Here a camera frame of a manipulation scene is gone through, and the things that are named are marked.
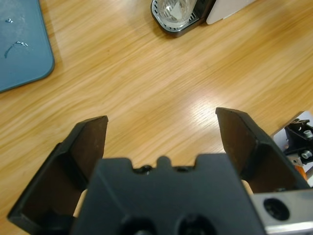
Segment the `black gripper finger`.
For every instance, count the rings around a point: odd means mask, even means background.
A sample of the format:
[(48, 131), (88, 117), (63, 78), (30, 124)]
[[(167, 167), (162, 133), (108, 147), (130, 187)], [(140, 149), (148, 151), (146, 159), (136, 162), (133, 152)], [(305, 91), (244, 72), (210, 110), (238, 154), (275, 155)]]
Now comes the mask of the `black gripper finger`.
[(28, 183), (7, 219), (30, 235), (68, 235), (81, 194), (103, 157), (107, 116), (77, 123)]
[(224, 150), (254, 193), (309, 189), (272, 138), (248, 113), (216, 109)]

